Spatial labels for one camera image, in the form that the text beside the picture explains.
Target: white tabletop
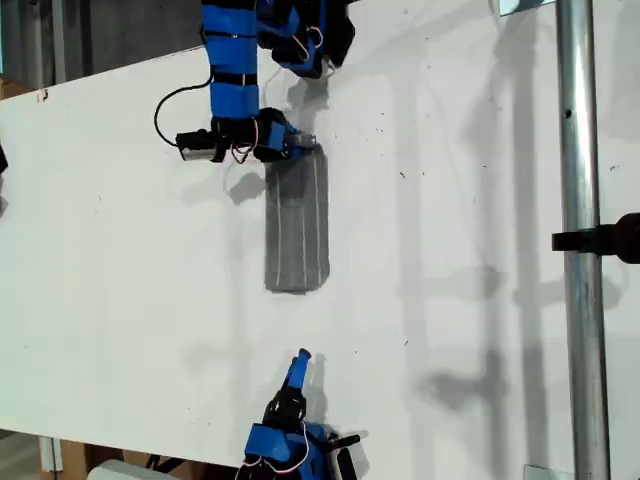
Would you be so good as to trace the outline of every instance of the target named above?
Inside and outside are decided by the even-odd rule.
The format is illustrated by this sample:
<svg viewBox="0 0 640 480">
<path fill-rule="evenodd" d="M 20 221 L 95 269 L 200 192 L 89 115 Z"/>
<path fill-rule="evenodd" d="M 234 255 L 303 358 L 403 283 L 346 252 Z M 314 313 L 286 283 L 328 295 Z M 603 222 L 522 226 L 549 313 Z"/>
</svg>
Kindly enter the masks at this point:
<svg viewBox="0 0 640 480">
<path fill-rule="evenodd" d="M 605 222 L 640 202 L 639 10 L 596 2 Z M 264 193 L 226 193 L 264 167 L 156 137 L 203 49 L 0 103 L 0 428 L 237 465 L 304 347 L 308 418 L 367 432 L 368 479 L 572 470 L 554 8 L 351 12 L 328 99 L 261 57 L 262 106 L 329 161 L 331 275 L 304 296 L 264 287 Z M 209 119 L 199 91 L 161 127 Z M 614 478 L 637 478 L 640 269 L 604 271 Z"/>
</svg>

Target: black mounting clamp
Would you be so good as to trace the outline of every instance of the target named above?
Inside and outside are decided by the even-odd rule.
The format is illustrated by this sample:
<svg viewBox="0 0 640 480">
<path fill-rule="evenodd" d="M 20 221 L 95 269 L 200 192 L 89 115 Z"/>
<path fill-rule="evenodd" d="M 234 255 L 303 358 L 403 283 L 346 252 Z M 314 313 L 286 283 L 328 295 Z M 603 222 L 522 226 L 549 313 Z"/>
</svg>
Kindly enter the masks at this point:
<svg viewBox="0 0 640 480">
<path fill-rule="evenodd" d="M 640 264 L 640 213 L 629 213 L 615 225 L 554 233 L 552 248 L 554 252 L 617 255 L 624 263 Z"/>
</svg>

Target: metal pole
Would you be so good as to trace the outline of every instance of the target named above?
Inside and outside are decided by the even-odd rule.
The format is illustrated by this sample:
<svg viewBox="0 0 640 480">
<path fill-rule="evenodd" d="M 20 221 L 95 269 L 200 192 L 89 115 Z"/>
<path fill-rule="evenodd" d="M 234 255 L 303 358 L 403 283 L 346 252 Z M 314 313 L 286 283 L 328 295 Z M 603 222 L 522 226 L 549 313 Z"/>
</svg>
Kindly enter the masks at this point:
<svg viewBox="0 0 640 480">
<path fill-rule="evenodd" d="M 600 223 L 592 0 L 557 0 L 564 230 Z M 565 253 L 567 337 L 577 480 L 609 480 L 602 265 Z"/>
</svg>

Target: floor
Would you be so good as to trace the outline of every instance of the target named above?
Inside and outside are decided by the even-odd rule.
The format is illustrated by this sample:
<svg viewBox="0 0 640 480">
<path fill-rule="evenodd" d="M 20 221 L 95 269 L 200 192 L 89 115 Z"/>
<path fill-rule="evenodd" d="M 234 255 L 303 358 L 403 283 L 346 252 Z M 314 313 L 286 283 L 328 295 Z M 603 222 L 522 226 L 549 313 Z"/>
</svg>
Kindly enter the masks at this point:
<svg viewBox="0 0 640 480">
<path fill-rule="evenodd" d="M 94 71 L 167 55 L 200 43 L 200 1 L 92 0 Z"/>
<path fill-rule="evenodd" d="M 52 37 L 41 40 L 42 55 L 48 60 L 42 65 L 35 63 L 40 55 L 36 53 L 36 40 L 40 38 L 35 33 L 40 28 L 38 25 L 53 25 L 53 13 L 46 5 L 49 3 L 0 1 L 3 14 L 0 20 L 3 55 L 0 58 L 4 57 L 4 73 L 33 88 L 41 86 L 34 83 L 50 85 L 56 81 L 54 62 L 49 61 L 54 58 Z M 83 52 L 78 54 L 82 58 L 66 53 L 67 62 L 84 65 L 73 69 L 83 72 L 74 73 L 74 78 L 178 52 L 201 42 L 201 2 L 197 0 L 65 0 L 64 5 L 68 10 L 64 14 L 67 25 L 82 32 L 82 37 L 70 37 L 82 38 L 84 45 L 78 49 Z M 34 18 L 40 18 L 40 23 L 34 23 Z"/>
<path fill-rule="evenodd" d="M 40 480 L 37 439 L 31 435 L 7 435 L 0 430 L 0 478 Z"/>
</svg>

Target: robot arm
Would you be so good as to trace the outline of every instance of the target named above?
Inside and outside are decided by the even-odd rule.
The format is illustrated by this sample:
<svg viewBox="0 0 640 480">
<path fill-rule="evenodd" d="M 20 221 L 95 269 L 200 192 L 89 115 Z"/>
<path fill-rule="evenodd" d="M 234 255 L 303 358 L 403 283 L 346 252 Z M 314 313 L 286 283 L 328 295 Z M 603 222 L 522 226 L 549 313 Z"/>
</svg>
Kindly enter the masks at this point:
<svg viewBox="0 0 640 480">
<path fill-rule="evenodd" d="M 342 65 L 355 35 L 347 17 L 351 0 L 202 0 L 203 39 L 212 82 L 211 130 L 179 134 L 185 160 L 222 162 L 245 148 L 263 162 L 295 159 L 315 138 L 273 108 L 259 109 L 257 47 L 282 67 L 319 78 L 322 59 Z"/>
<path fill-rule="evenodd" d="M 302 394 L 311 354 L 300 349 L 282 388 L 269 402 L 262 423 L 251 427 L 238 480 L 356 480 L 348 447 L 360 436 L 339 438 L 326 426 L 305 420 Z"/>
</svg>

